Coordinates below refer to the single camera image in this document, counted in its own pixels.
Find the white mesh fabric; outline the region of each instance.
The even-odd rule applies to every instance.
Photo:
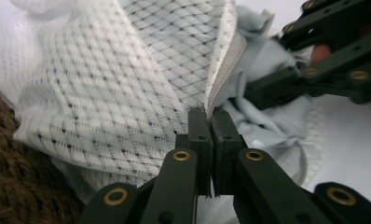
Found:
[[[13,2],[39,13],[0,28],[0,91],[21,121],[15,138],[134,183],[156,175],[226,54],[233,4]]]

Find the brown knit fabric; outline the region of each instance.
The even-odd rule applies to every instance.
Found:
[[[0,98],[0,223],[76,223],[82,203],[47,156],[12,138],[16,128]]]

